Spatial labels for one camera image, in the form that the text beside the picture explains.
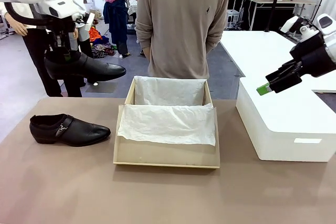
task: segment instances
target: floor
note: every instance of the floor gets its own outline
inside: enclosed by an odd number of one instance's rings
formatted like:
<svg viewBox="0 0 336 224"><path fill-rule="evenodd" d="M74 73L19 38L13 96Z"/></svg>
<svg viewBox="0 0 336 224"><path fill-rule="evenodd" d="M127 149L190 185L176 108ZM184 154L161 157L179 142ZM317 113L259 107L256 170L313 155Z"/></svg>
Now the floor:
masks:
<svg viewBox="0 0 336 224"><path fill-rule="evenodd" d="M133 76L146 76L148 61L140 55L136 36L129 35L128 47L131 56L119 59L107 56L106 62L124 66L127 74L117 80L101 82L97 86L87 84L82 88L84 97L125 98ZM0 142L43 97L46 97L42 82L29 57L21 36L12 35L0 40ZM209 88L213 99L235 99L239 72L221 45L208 56ZM336 111L335 94L317 94Z"/></svg>

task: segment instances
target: pile of clothes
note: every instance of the pile of clothes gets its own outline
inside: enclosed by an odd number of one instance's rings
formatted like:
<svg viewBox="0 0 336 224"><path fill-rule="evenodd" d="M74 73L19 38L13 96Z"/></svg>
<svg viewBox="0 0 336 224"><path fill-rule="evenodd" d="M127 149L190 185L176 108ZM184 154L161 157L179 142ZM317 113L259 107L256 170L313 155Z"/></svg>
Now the pile of clothes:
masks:
<svg viewBox="0 0 336 224"><path fill-rule="evenodd" d="M94 27L91 27L89 34L93 58L99 59L104 58L106 55L113 56L115 54L108 37L101 36Z"/></svg>

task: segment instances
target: brown sweatshirt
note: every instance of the brown sweatshirt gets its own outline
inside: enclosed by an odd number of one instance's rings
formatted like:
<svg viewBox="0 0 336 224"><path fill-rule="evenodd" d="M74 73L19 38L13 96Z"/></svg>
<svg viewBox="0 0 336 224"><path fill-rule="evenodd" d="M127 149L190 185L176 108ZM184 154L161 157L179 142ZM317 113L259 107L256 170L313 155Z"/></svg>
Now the brown sweatshirt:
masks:
<svg viewBox="0 0 336 224"><path fill-rule="evenodd" d="M209 78L206 55L226 25L228 0L138 0L136 35L151 47L149 74Z"/></svg>

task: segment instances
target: brown table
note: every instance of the brown table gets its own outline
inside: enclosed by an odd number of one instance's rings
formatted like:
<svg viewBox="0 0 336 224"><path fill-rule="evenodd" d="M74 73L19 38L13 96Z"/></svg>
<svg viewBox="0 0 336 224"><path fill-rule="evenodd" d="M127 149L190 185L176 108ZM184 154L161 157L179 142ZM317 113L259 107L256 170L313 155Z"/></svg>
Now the brown table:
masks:
<svg viewBox="0 0 336 224"><path fill-rule="evenodd" d="M235 108L214 101L220 169L113 165L118 104L111 98L47 98L0 145L0 223L336 223L336 158L260 161ZM89 146L37 144L34 114L68 113L110 127Z"/></svg>

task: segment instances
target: cardboard box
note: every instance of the cardboard box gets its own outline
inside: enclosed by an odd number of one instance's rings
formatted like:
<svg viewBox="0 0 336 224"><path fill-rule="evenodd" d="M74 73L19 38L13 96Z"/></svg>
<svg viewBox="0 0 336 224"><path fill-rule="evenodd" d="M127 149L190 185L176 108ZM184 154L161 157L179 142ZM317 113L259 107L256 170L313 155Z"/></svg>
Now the cardboard box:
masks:
<svg viewBox="0 0 336 224"><path fill-rule="evenodd" d="M203 105L212 104L208 83L204 85ZM125 104L135 104L135 81L125 100ZM117 129L114 142L113 163L117 165L147 165L218 169L219 139L217 114L215 111L216 145L201 144L161 144L153 142L137 142L117 136L123 105L119 106Z"/></svg>

